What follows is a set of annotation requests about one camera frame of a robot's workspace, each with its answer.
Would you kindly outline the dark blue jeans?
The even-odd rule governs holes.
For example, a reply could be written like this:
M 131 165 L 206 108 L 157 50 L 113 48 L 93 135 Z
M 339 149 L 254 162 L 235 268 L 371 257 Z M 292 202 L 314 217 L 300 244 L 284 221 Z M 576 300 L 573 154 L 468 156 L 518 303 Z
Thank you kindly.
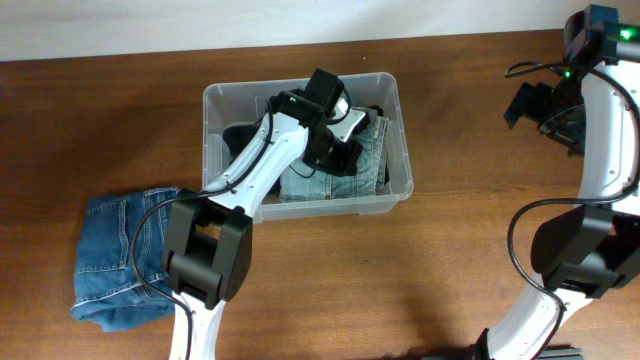
M 89 200 L 76 249 L 71 308 L 75 320 L 116 332 L 174 314 L 171 301 L 141 285 L 129 252 L 143 215 L 177 194 L 176 188 L 155 188 Z

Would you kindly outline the black garment with tape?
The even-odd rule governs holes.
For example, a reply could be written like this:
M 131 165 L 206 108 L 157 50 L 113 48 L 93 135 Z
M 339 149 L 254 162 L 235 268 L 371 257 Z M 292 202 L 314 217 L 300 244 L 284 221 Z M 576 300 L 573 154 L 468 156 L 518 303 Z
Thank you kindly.
M 229 148 L 230 155 L 237 157 L 251 142 L 259 126 L 254 123 L 234 124 L 223 131 L 222 138 Z
M 371 110 L 374 110 L 377 114 L 377 116 L 383 117 L 384 116 L 384 110 L 378 106 L 378 105 L 371 105 L 368 107 Z

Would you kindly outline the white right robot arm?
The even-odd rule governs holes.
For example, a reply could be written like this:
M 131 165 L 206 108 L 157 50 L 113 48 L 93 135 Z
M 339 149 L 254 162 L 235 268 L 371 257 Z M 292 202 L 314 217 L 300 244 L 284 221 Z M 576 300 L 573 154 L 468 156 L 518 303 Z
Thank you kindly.
M 523 84 L 504 118 L 535 122 L 540 134 L 583 159 L 580 191 L 532 241 L 525 288 L 502 320 L 485 329 L 473 359 L 577 359 L 552 350 L 578 310 L 639 272 L 639 30 L 616 9 L 589 5 L 564 27 L 554 86 Z

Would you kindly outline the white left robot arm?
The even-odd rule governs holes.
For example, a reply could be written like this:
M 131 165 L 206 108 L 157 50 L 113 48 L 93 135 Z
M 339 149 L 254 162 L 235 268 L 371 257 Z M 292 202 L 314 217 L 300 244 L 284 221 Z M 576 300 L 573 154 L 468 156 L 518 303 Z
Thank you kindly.
M 351 135 L 366 116 L 339 108 L 350 100 L 338 76 L 315 70 L 304 89 L 268 98 L 256 134 L 220 176 L 173 198 L 161 268 L 175 313 L 186 318 L 174 323 L 171 358 L 214 358 L 223 308 L 251 265 L 254 214 L 292 162 L 356 174 L 362 147 Z

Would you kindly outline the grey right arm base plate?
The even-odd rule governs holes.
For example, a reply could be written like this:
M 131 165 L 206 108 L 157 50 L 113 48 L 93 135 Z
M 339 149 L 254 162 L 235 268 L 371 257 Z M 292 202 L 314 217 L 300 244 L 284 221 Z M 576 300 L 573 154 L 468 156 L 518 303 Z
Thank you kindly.
M 544 350 L 537 360 L 584 360 L 584 355 L 580 348 L 550 349 Z

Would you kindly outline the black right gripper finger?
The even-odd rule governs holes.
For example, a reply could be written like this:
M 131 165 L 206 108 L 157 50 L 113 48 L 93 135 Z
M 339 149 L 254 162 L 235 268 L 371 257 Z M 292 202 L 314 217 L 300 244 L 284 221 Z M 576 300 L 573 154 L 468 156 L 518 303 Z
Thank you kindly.
M 507 107 L 503 118 L 510 129 L 513 129 L 521 118 L 527 118 L 538 124 L 539 105 L 536 87 L 530 83 L 523 83 Z
M 554 88 L 545 83 L 538 83 L 536 85 L 536 115 L 537 122 L 543 123 L 546 121 L 552 110 L 552 105 L 550 103 L 553 95 Z

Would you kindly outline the light blue jeans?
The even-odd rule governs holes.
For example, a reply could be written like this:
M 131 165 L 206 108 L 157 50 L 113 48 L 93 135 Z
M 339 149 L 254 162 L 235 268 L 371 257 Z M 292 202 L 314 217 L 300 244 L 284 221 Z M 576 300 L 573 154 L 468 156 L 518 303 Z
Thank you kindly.
M 369 124 L 350 139 L 357 140 L 363 151 L 357 161 L 355 176 L 338 177 L 313 170 L 301 159 L 296 159 L 280 176 L 279 201 L 282 203 L 331 200 L 375 196 L 382 190 L 386 175 L 386 134 L 389 119 L 377 116 L 369 108 Z

